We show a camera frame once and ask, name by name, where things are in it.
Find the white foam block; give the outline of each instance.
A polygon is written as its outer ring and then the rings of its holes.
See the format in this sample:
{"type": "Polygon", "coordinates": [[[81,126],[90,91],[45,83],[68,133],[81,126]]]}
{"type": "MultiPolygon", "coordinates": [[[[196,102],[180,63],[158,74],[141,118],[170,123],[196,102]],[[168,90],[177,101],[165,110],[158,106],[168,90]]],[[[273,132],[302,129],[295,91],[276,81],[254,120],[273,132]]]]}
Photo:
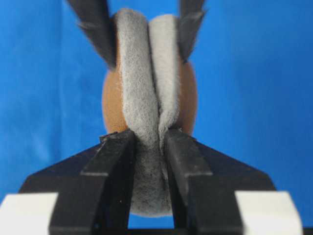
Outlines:
{"type": "Polygon", "coordinates": [[[58,193],[8,194],[0,207],[0,234],[49,235],[58,193]]]}
{"type": "Polygon", "coordinates": [[[302,224],[287,192],[236,191],[244,235],[302,235],[302,224]]]}

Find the gray fabric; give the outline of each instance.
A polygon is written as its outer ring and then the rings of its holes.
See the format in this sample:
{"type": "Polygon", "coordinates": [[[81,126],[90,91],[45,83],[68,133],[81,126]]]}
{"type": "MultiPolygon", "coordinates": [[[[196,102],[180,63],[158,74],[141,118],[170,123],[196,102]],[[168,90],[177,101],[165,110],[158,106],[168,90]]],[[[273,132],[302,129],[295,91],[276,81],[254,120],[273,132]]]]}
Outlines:
{"type": "Polygon", "coordinates": [[[159,103],[159,139],[163,150],[165,132],[179,116],[179,50],[177,19],[173,15],[154,18],[149,23],[150,47],[159,103]]]}
{"type": "Polygon", "coordinates": [[[167,181],[161,169],[158,102],[148,24],[143,15],[130,9],[119,11],[115,20],[121,56],[123,114],[138,139],[131,212],[149,217],[171,214],[167,181]]]}

